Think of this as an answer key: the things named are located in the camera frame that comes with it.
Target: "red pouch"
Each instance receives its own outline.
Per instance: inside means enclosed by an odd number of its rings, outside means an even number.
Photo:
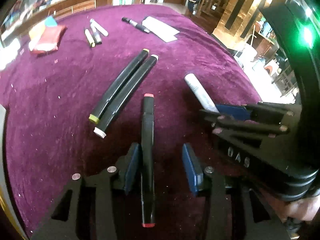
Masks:
[[[67,27],[64,25],[46,27],[41,38],[31,51],[35,54],[41,54],[58,50],[61,37],[66,29]]]

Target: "jeans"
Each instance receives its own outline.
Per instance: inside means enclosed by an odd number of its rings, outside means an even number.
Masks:
[[[188,1],[188,9],[192,13],[193,12],[193,7],[195,6],[196,3]]]

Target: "green light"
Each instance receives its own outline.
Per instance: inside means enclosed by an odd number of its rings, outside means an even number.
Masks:
[[[313,38],[311,31],[307,27],[304,27],[303,38],[304,38],[305,42],[308,44],[309,48],[312,49],[314,38]]]

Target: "screw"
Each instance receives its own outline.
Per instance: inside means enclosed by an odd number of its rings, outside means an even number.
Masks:
[[[109,168],[107,168],[107,171],[110,173],[113,173],[117,170],[117,168],[115,166],[110,166]]]
[[[281,125],[281,126],[279,127],[279,130],[280,130],[281,132],[286,132],[286,131],[288,130],[288,128],[287,128],[285,125]]]
[[[211,166],[208,166],[204,169],[206,173],[213,173],[214,169]]]
[[[77,179],[80,179],[81,175],[79,173],[75,173],[72,175],[72,179],[73,180],[77,180]]]
[[[214,134],[219,134],[219,133],[221,133],[222,132],[222,128],[216,128],[216,129],[214,129],[213,131],[212,131],[212,133],[214,133]]]

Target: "velvet cloth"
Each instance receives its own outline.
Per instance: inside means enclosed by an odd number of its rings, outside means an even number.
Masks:
[[[180,31],[165,43],[121,21],[152,16]],[[84,35],[94,18],[108,32],[91,49]],[[0,73],[0,103],[8,110],[5,154],[12,193],[29,236],[74,173],[93,175],[140,142],[143,95],[155,96],[156,226],[141,226],[138,193],[115,196],[119,239],[195,239],[203,198],[189,192],[181,150],[190,142],[204,162],[223,165],[198,120],[200,103],[183,80],[194,73],[216,103],[256,103],[259,95],[231,55],[191,20],[159,5],[102,7],[61,19],[57,52],[22,52]],[[107,130],[93,133],[88,117],[111,82],[143,48],[159,61]]]

